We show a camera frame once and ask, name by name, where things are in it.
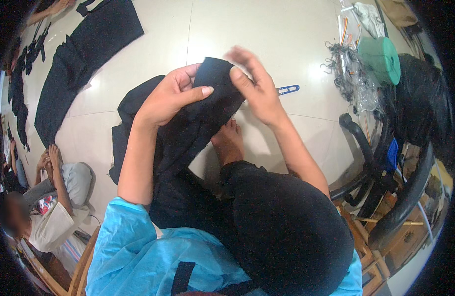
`seated person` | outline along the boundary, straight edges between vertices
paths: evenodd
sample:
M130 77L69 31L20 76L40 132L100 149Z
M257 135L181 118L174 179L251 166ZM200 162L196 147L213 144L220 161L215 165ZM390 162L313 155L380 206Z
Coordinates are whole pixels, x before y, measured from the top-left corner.
M44 167L51 177L40 181ZM83 163L61 165L58 147L50 145L37 164L35 186L23 195L14 191L3 197L0 213L4 231L14 238L25 238L41 252L53 252L72 275L85 248L74 232L89 214L85 203L91 179ZM53 206L44 215L30 215L41 199Z
M17 191L25 193L28 190L28 182L26 180L25 170L21 159L16 159L15 155L15 140L10 141L10 157L4 163L2 169L2 179L4 181L5 190Z
M213 92L192 87L200 64L170 72L135 116L118 197L107 206L89 267L88 296L362 295L352 234L272 78L250 52L235 47L230 57L253 75L254 82L239 68L230 73L252 113L272 129L292 174L244 161L241 127L230 120L211 142L222 189L233 198L203 191L188 169L164 184L172 196L153 198L158 127Z

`hand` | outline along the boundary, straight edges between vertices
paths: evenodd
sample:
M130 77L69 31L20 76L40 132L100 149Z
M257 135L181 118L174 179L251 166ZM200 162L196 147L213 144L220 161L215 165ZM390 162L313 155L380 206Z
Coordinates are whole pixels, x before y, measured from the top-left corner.
M40 160L36 164L36 169L40 171L42 168L46 167L50 162L50 157L48 156L48 150L43 151L43 154L40 157Z
M50 155L50 161L54 168L54 171L59 169L59 148L58 146L52 144L48 147L48 154Z
M167 124L185 105L207 98L213 88L193 88L196 72L201 64L171 71L145 100L134 120L142 126L160 127Z
M230 71L232 83L247 99L254 116L268 126L279 125L287 118L272 77L257 57L238 46L234 46L226 57L243 65L252 74L254 82L237 67Z
M65 9L66 7L69 6L70 1L69 0L57 0L58 2L54 2L50 7L49 7L49 12L50 14L57 14L61 10Z

